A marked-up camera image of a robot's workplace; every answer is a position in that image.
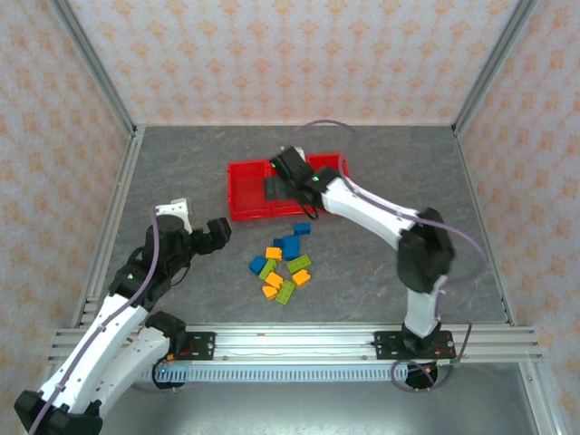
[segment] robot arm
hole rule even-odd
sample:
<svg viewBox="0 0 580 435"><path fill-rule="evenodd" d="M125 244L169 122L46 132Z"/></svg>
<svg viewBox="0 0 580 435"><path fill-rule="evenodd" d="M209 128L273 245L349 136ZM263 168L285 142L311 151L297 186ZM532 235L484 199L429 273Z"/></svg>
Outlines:
<svg viewBox="0 0 580 435"><path fill-rule="evenodd" d="M173 277L189 268L195 254L210 254L224 247L231 228L223 217L208 222L208 233L193 230L185 199L156 207L156 215L159 259L150 283L133 305L102 329L102 322L136 294L150 270L154 257L152 227L147 230L145 245L136 249L127 264L117 271L101 310L63 366L39 391L24 391L16 400L14 408L27 430L54 392L60 391L44 414L37 433L99 433L102 419L143 371L168 353L181 351L185 323L170 314L157 312L147 318L136 340L119 353L122 343L169 291ZM96 331L98 334L74 366L68 382L60 385L63 374Z"/></svg>
<svg viewBox="0 0 580 435"><path fill-rule="evenodd" d="M392 204L350 181L356 191L400 215L389 213L352 193L335 169L321 168L314 172L293 147L283 150L270 163L285 183L287 194L300 205L348 218L397 250L398 276L407 287L408 306L402 327L405 345L414 354L429 348L440 328L437 298L455 252L446 231L422 226L402 216L442 222L440 214L432 208L419 213Z"/></svg>

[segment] red tray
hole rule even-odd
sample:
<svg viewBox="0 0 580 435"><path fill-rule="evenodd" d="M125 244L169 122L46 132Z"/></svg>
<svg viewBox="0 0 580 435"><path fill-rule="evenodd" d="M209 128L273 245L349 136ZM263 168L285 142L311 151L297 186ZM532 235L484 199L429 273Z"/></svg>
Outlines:
<svg viewBox="0 0 580 435"><path fill-rule="evenodd" d="M339 153L306 156L314 170L322 166L338 169ZM348 165L344 163L348 175ZM268 160L233 161L227 164L227 203L233 221L301 215L295 201L266 201L264 180L276 174Z"/></svg>

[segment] yellow lego brick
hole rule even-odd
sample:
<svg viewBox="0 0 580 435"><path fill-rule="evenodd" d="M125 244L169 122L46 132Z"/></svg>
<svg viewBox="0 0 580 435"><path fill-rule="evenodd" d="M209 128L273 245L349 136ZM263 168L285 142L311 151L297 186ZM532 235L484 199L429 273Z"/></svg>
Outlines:
<svg viewBox="0 0 580 435"><path fill-rule="evenodd" d="M280 290L280 287L282 286L284 279L282 278L282 276L272 272L270 275L267 276L266 282L276 290Z"/></svg>
<svg viewBox="0 0 580 435"><path fill-rule="evenodd" d="M273 259L275 261L282 261L282 249L279 247L267 247L266 258Z"/></svg>
<svg viewBox="0 0 580 435"><path fill-rule="evenodd" d="M278 296L278 290L274 287L269 286L269 285L264 285L262 287L262 291L264 292L264 295L266 295L266 298L268 301L271 301L276 296Z"/></svg>
<svg viewBox="0 0 580 435"><path fill-rule="evenodd" d="M292 280L295 282L296 285L304 285L308 281L310 281L310 274L306 269L302 269L300 272L296 272L292 275Z"/></svg>

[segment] orange patterned wall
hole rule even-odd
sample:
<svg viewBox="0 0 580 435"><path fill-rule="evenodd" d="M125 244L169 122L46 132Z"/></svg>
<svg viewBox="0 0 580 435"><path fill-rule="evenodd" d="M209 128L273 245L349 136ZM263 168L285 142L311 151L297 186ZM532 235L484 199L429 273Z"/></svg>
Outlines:
<svg viewBox="0 0 580 435"><path fill-rule="evenodd" d="M125 136L48 2L0 7L0 421L73 319Z"/></svg>
<svg viewBox="0 0 580 435"><path fill-rule="evenodd" d="M451 124L517 0L72 0L137 123Z"/></svg>
<svg viewBox="0 0 580 435"><path fill-rule="evenodd" d="M462 135L522 324L539 326L580 433L580 9L541 0Z"/></svg>

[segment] green lego brick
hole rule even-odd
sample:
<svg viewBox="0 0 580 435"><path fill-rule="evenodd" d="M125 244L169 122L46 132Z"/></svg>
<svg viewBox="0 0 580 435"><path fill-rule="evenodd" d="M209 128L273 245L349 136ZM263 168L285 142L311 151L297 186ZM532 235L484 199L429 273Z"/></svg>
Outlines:
<svg viewBox="0 0 580 435"><path fill-rule="evenodd" d="M287 263L288 270L291 274L298 272L300 269L304 269L305 267L309 267L311 264L312 261L310 261L308 256L300 256L296 260L292 260Z"/></svg>
<svg viewBox="0 0 580 435"><path fill-rule="evenodd" d="M260 275L258 275L258 277L265 281L266 278L268 278L268 275L270 275L275 270L276 270L276 261L273 258L270 258L268 261L266 261L266 265L264 266L262 272L260 272Z"/></svg>
<svg viewBox="0 0 580 435"><path fill-rule="evenodd" d="M282 283L282 287L280 287L278 296L275 297L275 300L282 305L286 305L295 288L296 284L294 284L292 281L284 281Z"/></svg>

